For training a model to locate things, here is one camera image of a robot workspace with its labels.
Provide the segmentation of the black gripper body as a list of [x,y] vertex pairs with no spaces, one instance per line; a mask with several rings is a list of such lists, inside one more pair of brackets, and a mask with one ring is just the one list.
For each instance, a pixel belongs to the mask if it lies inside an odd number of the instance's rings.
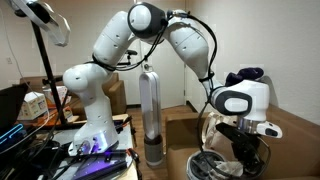
[[258,137],[248,135],[237,127],[220,123],[216,129],[231,141],[234,156],[243,163],[245,167],[262,167],[264,161],[258,153]]

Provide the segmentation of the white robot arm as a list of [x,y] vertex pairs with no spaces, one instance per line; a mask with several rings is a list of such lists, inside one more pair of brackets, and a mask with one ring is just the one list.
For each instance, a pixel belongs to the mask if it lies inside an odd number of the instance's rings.
[[119,11],[107,23],[93,46],[91,60],[73,66],[63,74],[63,83],[76,94],[87,122],[76,132],[69,146],[71,156],[104,153],[118,145],[112,122],[111,102],[102,85],[115,71],[129,71],[138,62],[122,65],[121,58],[132,42],[139,39],[155,49],[167,41],[179,58],[195,73],[204,87],[207,101],[223,115],[237,116],[262,126],[266,122],[269,89],[256,79],[226,86],[215,79],[211,65],[217,50],[210,49],[198,29],[204,22],[183,11],[163,11],[139,2],[127,12]]

